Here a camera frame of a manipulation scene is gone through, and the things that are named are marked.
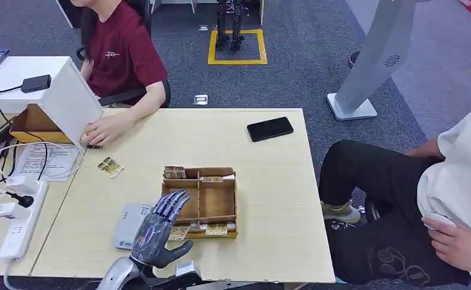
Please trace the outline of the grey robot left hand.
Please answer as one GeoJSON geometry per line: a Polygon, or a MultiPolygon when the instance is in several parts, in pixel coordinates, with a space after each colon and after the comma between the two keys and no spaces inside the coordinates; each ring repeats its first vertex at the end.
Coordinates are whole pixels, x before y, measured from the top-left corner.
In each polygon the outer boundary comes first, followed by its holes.
{"type": "Polygon", "coordinates": [[[138,229],[130,255],[132,260],[163,269],[192,249],[191,240],[172,250],[165,247],[173,223],[189,199],[185,189],[173,190],[160,197],[138,229]]]}

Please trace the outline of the person's left hand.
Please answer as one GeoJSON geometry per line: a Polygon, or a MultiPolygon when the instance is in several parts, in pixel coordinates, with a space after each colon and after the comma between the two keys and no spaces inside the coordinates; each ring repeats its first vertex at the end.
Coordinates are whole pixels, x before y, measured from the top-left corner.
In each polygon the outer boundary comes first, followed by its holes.
{"type": "Polygon", "coordinates": [[[80,141],[84,145],[102,146],[119,136],[124,127],[125,122],[120,116],[103,117],[95,123],[87,125],[80,141]]]}
{"type": "Polygon", "coordinates": [[[449,225],[428,217],[422,221],[428,227],[436,255],[455,268],[471,272],[471,231],[461,225],[449,225]]]}

